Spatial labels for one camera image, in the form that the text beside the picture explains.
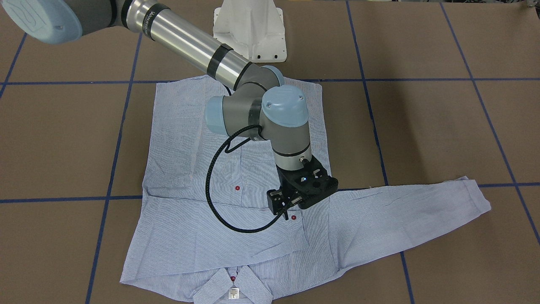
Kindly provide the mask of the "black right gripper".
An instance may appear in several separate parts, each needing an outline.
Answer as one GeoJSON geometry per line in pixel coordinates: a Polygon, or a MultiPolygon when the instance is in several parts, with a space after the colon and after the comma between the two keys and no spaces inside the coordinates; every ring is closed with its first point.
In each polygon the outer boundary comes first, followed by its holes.
{"type": "Polygon", "coordinates": [[[338,190],[339,181],[329,175],[315,156],[310,161],[302,160],[301,168],[295,171],[276,169],[280,187],[267,191],[267,205],[274,216],[285,220],[289,220],[289,208],[309,209],[338,190]]]}

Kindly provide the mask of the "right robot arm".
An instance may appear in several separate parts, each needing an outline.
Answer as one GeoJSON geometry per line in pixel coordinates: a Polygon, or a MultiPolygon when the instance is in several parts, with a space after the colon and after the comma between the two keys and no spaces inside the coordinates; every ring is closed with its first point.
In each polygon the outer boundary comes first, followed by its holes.
{"type": "Polygon", "coordinates": [[[267,193],[270,211],[286,215],[292,206],[307,209],[338,190],[312,155],[308,106],[304,92],[285,84],[279,69],[259,67],[157,0],[2,0],[10,19],[25,33],[48,44],[122,26],[142,33],[182,57],[229,89],[229,96],[211,98],[205,108],[208,128],[227,135],[209,166],[205,196],[210,209],[210,178],[222,152],[232,152],[232,140],[270,141],[280,180],[267,193]]]}

